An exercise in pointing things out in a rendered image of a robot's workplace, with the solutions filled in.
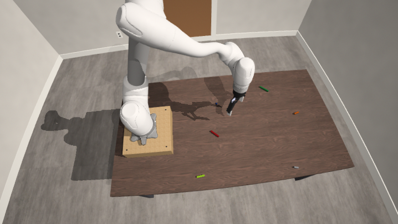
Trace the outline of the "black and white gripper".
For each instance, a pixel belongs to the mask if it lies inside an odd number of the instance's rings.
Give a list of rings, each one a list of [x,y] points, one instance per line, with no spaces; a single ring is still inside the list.
[[[231,99],[230,104],[229,104],[229,106],[228,106],[228,108],[226,110],[227,111],[227,115],[231,116],[231,112],[232,112],[232,109],[233,109],[235,103],[237,103],[238,100],[242,102],[245,94],[246,94],[246,92],[245,93],[237,93],[236,91],[233,90],[233,95],[234,96],[233,96],[233,99]]]

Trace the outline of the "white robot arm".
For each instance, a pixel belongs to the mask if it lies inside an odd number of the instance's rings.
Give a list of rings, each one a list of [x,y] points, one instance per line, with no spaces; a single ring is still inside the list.
[[[142,145],[158,137],[156,114],[149,111],[149,81],[145,76],[150,47],[195,58],[217,53],[230,68],[237,93],[245,93],[254,76],[253,60],[244,57],[236,44],[199,43],[169,22],[163,10],[163,0],[125,0],[116,14],[118,28],[129,37],[120,119],[132,132],[131,141],[141,140]]]

